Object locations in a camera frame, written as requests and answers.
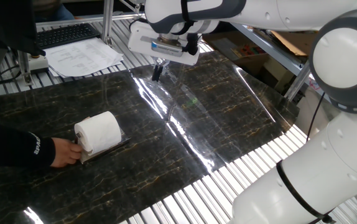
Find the black monitor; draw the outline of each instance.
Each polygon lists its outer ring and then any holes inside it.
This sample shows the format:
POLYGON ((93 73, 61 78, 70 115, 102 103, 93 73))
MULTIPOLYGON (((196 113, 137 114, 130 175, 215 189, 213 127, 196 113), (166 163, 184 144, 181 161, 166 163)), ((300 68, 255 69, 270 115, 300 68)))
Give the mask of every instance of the black monitor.
POLYGON ((36 45, 32 1, 0 0, 0 42, 15 50, 44 56, 45 52, 36 45))

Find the paper document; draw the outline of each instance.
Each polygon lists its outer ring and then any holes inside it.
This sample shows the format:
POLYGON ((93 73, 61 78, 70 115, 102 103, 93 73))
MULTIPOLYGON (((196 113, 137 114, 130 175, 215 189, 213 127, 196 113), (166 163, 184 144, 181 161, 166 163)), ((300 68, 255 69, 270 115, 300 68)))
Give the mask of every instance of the paper document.
POLYGON ((101 39, 82 40, 46 49, 53 76, 81 77, 120 64, 123 55, 101 39))

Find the black strap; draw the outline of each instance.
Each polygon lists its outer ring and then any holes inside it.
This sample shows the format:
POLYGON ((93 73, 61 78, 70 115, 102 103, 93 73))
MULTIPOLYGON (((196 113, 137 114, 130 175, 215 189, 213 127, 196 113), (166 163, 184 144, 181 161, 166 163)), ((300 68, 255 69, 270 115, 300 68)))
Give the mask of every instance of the black strap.
POLYGON ((279 177, 282 179, 284 182, 285 186, 288 188, 289 192, 292 194, 292 196, 296 199, 296 201, 303 206, 304 209, 306 209, 311 215, 317 217, 318 219, 322 220, 324 223, 336 223, 332 217, 329 215, 324 215, 319 212, 317 212, 314 208, 311 207, 303 198, 300 196, 300 194, 296 191, 294 186, 290 183, 288 177, 286 176, 284 169, 282 168, 282 161, 279 161, 277 163, 277 171, 279 174, 279 177))
POLYGON ((185 34, 191 26, 195 23, 195 21, 192 21, 190 19, 190 13, 188 12, 188 0, 181 0, 181 11, 183 15, 183 19, 185 21, 184 27, 181 31, 177 33, 173 33, 173 35, 183 35, 185 34))

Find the black sleeve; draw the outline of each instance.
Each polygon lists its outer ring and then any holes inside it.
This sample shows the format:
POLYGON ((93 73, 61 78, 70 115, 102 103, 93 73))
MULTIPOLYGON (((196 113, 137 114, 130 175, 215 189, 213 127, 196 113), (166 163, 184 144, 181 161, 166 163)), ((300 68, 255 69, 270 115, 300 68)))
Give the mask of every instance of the black sleeve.
POLYGON ((0 166, 46 167, 54 158, 55 146, 51 138, 0 124, 0 166))

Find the black cable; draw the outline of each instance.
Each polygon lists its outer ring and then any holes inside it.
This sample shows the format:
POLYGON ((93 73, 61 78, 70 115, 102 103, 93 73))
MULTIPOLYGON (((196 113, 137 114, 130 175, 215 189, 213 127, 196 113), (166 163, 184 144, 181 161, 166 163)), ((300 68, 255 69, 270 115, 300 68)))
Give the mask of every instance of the black cable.
MULTIPOLYGON (((3 74, 5 74, 6 72, 9 72, 9 71, 13 70, 14 68, 18 68, 18 67, 19 67, 19 66, 16 65, 16 66, 13 66, 13 67, 11 67, 11 68, 9 68, 9 69, 7 69, 7 70, 1 72, 1 73, 0 73, 0 77, 1 77, 3 74)), ((7 80, 2 80, 2 81, 0 81, 0 84, 11 82, 11 81, 15 80, 15 79, 16 79, 18 76, 20 76, 20 75, 21 75, 21 71, 19 71, 19 72, 17 73, 17 75, 15 75, 15 76, 12 77, 12 78, 9 78, 9 79, 7 79, 7 80)))
POLYGON ((318 103, 317 109, 315 109, 315 112, 314 112, 313 119, 311 120, 310 128, 308 129, 307 139, 305 140, 305 142, 308 142, 308 139, 309 139, 310 133, 311 133, 311 129, 313 128, 314 119, 315 119, 315 117, 317 115, 318 109, 320 109, 320 106, 321 106, 321 103, 322 103, 322 100, 323 100, 324 96, 325 96, 325 93, 322 93, 321 100, 318 103))

